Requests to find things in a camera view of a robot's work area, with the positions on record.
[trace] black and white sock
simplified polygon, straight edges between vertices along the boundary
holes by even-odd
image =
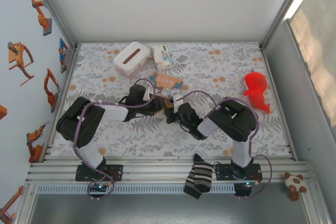
[[[189,194],[190,196],[193,196],[194,198],[199,199],[202,193],[195,186],[194,176],[195,176],[195,169],[193,166],[185,182],[183,191],[186,194]]]
[[[195,154],[194,167],[195,187],[202,193],[209,192],[211,190],[213,165],[205,162],[199,155]]]

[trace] floral tablecloth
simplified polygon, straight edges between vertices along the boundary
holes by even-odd
[[[91,101],[119,101],[127,95],[138,78],[148,78],[155,71],[149,63],[134,79],[118,74],[114,57],[128,44],[82,44],[71,78],[65,112],[79,96]],[[157,44],[145,44],[148,47]],[[248,102],[243,95],[243,78],[249,72],[263,73],[269,82],[264,59],[258,44],[165,44],[174,59],[172,69],[164,74],[183,79],[181,94],[203,90],[216,102],[224,97],[237,97]],[[253,153],[288,156],[286,141],[272,96],[271,86],[265,92],[272,114],[257,110],[260,131],[253,139]],[[187,99],[199,116],[204,117],[213,103],[201,93]],[[166,124],[161,111],[155,116],[133,119],[130,122],[100,123],[93,138],[98,150],[105,156],[201,156],[232,155],[232,140],[222,131],[213,133],[204,141],[197,141],[178,124]],[[74,156],[71,142],[56,134],[52,156]]]

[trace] small plush toy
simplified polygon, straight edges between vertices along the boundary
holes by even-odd
[[[262,73],[252,72],[248,73],[244,81],[248,90],[244,92],[244,95],[248,95],[251,104],[257,109],[270,113],[270,105],[265,103],[264,92],[267,89],[267,80]]]
[[[296,201],[300,199],[299,191],[305,193],[307,188],[305,187],[306,183],[303,182],[303,176],[301,174],[294,176],[290,173],[285,173],[286,181],[285,185],[290,190],[290,198],[292,201]]]

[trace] white arm segment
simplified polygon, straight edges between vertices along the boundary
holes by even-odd
[[[121,106],[111,106],[111,105],[99,105],[99,106],[105,109],[104,115],[100,120],[100,122],[106,122],[106,121],[122,122],[125,120],[128,113],[128,109]]]
[[[128,109],[121,106],[99,105],[105,109],[104,115],[100,122],[108,121],[124,121]],[[100,165],[103,161],[103,156],[98,152],[97,145],[94,141],[91,141],[87,145],[78,149],[80,156],[88,162],[94,168]]]
[[[77,150],[80,156],[94,168],[97,168],[103,161],[103,156],[98,152],[98,148],[94,141],[91,141],[86,146]]]
[[[232,157],[232,161],[241,168],[246,167],[252,159],[248,152],[249,144],[250,140],[246,142],[233,141],[235,154]]]
[[[211,133],[220,129],[213,121],[209,118],[203,120],[202,123],[197,127],[198,131],[204,136],[210,136]],[[232,157],[233,162],[240,166],[241,168],[246,167],[250,161],[251,157],[249,155],[249,143],[250,140],[246,142],[237,142],[233,140],[233,148],[235,150],[235,154]]]

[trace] gray side panel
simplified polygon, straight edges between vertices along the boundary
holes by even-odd
[[[265,54],[298,158],[314,161],[329,212],[336,221],[336,143],[286,21],[275,32]]]

